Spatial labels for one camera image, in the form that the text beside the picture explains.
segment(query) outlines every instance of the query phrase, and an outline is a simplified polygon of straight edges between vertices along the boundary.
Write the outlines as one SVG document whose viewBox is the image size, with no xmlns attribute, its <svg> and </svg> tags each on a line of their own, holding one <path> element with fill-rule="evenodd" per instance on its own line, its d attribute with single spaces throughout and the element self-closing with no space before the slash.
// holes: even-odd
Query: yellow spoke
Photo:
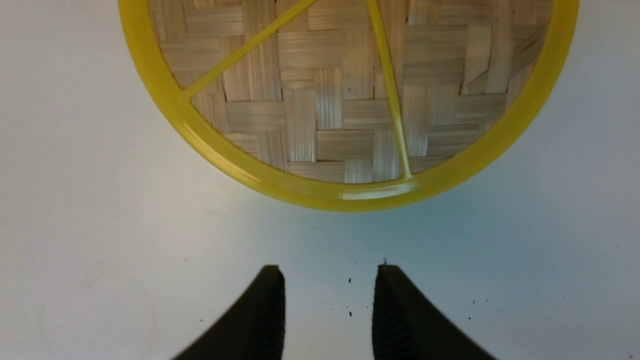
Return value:
<svg viewBox="0 0 640 360">
<path fill-rule="evenodd" d="M 244 43 L 238 50 L 234 51 L 231 55 L 227 56 L 213 69 L 211 69 L 205 76 L 200 78 L 195 84 L 191 85 L 184 91 L 185 96 L 190 99 L 199 91 L 204 89 L 211 81 L 214 81 L 223 72 L 227 71 L 231 66 L 237 63 L 241 58 L 246 56 L 249 51 L 255 49 L 260 43 L 265 41 L 268 37 L 273 35 L 282 26 L 285 26 L 289 21 L 292 21 L 301 12 L 305 11 L 309 6 L 313 5 L 317 0 L 301 0 L 279 18 L 275 19 L 269 26 L 264 28 L 260 33 L 255 35 L 249 41 Z"/>
<path fill-rule="evenodd" d="M 413 177 L 413 174 L 411 172 L 409 154 L 407 153 L 406 142 L 404 140 L 402 110 L 400 108 L 400 100 L 398 98 L 398 90 L 396 87 L 396 77 L 394 75 L 393 64 L 391 63 L 389 46 L 387 45 L 385 27 L 382 23 L 382 15 L 380 14 L 378 0 L 367 0 L 367 4 L 369 5 L 369 16 L 371 18 L 371 24 L 373 25 L 373 31 L 376 35 L 376 42 L 378 43 L 378 52 L 380 53 L 382 71 L 385 75 L 385 85 L 387 86 L 387 93 L 389 96 L 389 107 L 391 109 L 391 117 L 396 131 L 398 152 L 400 153 L 400 160 L 402 161 L 402 166 L 404 168 L 404 178 L 409 179 Z"/>
</svg>

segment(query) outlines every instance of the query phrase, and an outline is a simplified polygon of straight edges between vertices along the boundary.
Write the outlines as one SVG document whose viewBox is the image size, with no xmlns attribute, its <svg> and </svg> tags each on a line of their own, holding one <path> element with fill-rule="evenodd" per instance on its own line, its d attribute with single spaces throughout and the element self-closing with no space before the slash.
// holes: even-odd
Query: yellow rim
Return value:
<svg viewBox="0 0 640 360">
<path fill-rule="evenodd" d="M 230 177 L 270 197 L 330 211 L 374 211 L 424 200 L 466 181 L 497 159 L 524 132 L 553 90 L 569 52 L 579 8 L 579 0 L 554 2 L 547 41 L 527 84 L 512 107 L 484 136 L 449 161 L 412 174 L 380 9 L 376 0 L 367 0 L 403 157 L 404 176 L 386 183 L 337 184 L 288 174 L 255 159 L 214 130 L 191 105 L 193 94 L 315 1 L 300 1 L 186 90 L 178 87 L 160 52 L 148 2 L 118 0 L 118 3 L 124 35 L 140 78 L 169 123 L 196 151 Z"/>
</svg>

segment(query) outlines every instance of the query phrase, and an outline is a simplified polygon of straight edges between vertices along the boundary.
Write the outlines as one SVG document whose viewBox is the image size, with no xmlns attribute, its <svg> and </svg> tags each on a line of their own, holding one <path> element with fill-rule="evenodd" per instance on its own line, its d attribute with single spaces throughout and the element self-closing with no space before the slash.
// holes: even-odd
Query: white table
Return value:
<svg viewBox="0 0 640 360">
<path fill-rule="evenodd" d="M 346 215 L 193 151 L 138 79 L 115 1 L 2 2 L 0 359 L 168 359 L 267 263 L 287 281 L 285 359 L 372 359 L 384 257 L 501 359 L 640 358 L 639 16 L 583 0 L 513 148 L 435 199 Z"/>
</svg>

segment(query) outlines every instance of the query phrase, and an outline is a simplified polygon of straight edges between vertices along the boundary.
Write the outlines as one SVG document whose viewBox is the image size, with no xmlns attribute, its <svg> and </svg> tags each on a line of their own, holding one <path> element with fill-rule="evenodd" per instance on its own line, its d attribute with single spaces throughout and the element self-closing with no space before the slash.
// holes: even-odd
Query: yellow plastic rim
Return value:
<svg viewBox="0 0 640 360">
<path fill-rule="evenodd" d="M 400 105 L 397 90 L 394 91 L 395 80 L 380 9 L 377 0 L 367 0 L 404 168 L 404 176 L 398 180 L 371 184 L 324 183 L 270 167 L 233 145 L 191 105 L 195 93 L 314 2 L 316 0 L 301 0 L 192 87 L 182 90 L 158 46 L 148 1 L 118 0 L 131 57 L 151 98 L 173 128 L 207 161 L 240 183 L 291 204 L 329 211 L 374 211 L 404 206 L 447 191 L 487 167 L 516 141 L 538 114 L 560 76 L 571 46 L 580 1 L 554 1 L 547 40 L 538 62 L 505 115 L 458 155 L 435 168 L 412 174 L 408 171 Z"/>
</svg>

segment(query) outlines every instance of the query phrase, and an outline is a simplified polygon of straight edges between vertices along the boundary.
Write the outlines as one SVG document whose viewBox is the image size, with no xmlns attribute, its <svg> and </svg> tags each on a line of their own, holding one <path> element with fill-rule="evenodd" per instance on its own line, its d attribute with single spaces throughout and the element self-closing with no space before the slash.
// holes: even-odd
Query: white surface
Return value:
<svg viewBox="0 0 640 360">
<path fill-rule="evenodd" d="M 372 359 L 385 256 L 501 359 L 639 358 L 639 15 L 583 0 L 511 150 L 435 199 L 344 215 L 196 154 L 138 79 L 115 1 L 2 2 L 0 359 L 168 359 L 266 263 L 287 280 L 286 359 Z"/>
</svg>

